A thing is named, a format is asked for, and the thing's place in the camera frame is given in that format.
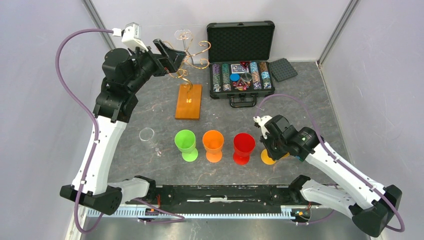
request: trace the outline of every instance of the poker chip case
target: poker chip case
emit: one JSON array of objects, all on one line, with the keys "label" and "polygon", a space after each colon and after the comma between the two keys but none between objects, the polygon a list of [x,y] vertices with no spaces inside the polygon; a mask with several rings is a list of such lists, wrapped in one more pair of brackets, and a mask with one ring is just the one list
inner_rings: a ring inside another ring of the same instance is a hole
[{"label": "poker chip case", "polygon": [[[207,25],[207,40],[211,44],[208,51],[211,98],[229,99],[231,107],[243,108],[253,107],[257,98],[275,92],[270,65],[267,62],[270,58],[274,29],[272,21]],[[246,62],[249,62],[246,68],[240,66]]]}]

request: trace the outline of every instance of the wooden base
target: wooden base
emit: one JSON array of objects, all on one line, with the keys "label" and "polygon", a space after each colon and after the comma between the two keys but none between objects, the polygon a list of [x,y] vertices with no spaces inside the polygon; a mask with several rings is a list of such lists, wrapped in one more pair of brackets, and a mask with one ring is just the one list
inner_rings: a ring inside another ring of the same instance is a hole
[{"label": "wooden base", "polygon": [[176,102],[175,119],[177,120],[199,120],[200,104],[202,101],[202,85],[193,84],[193,89],[190,91],[187,98],[188,88],[183,84],[179,86],[178,100]]}]

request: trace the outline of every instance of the blue round button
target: blue round button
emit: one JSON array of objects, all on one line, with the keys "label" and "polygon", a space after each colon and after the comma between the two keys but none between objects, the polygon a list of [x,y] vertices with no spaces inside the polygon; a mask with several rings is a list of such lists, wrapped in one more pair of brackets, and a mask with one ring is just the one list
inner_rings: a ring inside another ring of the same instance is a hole
[{"label": "blue round button", "polygon": [[233,82],[237,82],[240,79],[240,76],[236,73],[233,73],[229,76],[229,79]]}]

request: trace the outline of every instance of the green cup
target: green cup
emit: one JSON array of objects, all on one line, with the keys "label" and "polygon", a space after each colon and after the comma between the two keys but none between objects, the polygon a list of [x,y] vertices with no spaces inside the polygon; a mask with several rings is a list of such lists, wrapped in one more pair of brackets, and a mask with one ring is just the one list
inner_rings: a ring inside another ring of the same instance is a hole
[{"label": "green cup", "polygon": [[187,129],[179,131],[175,135],[175,145],[182,153],[182,159],[187,162],[193,162],[198,158],[198,150],[196,149],[196,136]]}]

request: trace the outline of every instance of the robotic arm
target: robotic arm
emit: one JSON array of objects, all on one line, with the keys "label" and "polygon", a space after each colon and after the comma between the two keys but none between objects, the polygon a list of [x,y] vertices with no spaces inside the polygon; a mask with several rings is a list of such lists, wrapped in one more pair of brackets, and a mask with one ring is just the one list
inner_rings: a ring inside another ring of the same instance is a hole
[{"label": "robotic arm", "polygon": [[[398,209],[402,197],[399,188],[395,185],[385,187],[366,176],[336,153],[328,142],[324,142],[326,148],[336,156],[337,161],[334,160],[320,144],[318,138],[322,137],[309,127],[297,131],[281,115],[257,116],[254,121],[255,126],[261,129],[260,141],[271,159],[279,160],[288,153],[301,162],[306,161],[314,165],[343,188],[338,190],[300,175],[289,186],[290,195],[295,201],[322,204],[351,218],[364,233],[372,237],[380,235],[394,212],[374,190],[382,193]],[[366,186],[342,164],[366,179],[373,188]]]},{"label": "robotic arm", "polygon": [[[102,69],[105,78],[93,111],[99,125],[96,149],[91,153],[95,140],[93,127],[78,173],[71,185],[60,189],[60,196],[75,202],[78,189],[83,185],[79,204],[107,215],[113,214],[121,202],[142,197],[149,199],[148,190],[155,187],[154,180],[135,176],[122,182],[108,183],[109,168],[118,141],[138,103],[136,93],[151,76],[175,73],[186,57],[184,51],[171,49],[160,39],[153,41],[160,54],[152,53],[151,48],[140,40],[140,28],[136,23],[128,24],[124,30],[114,28],[113,35],[122,37],[128,50],[117,48],[104,56]],[[85,181],[81,181],[90,157]]]}]

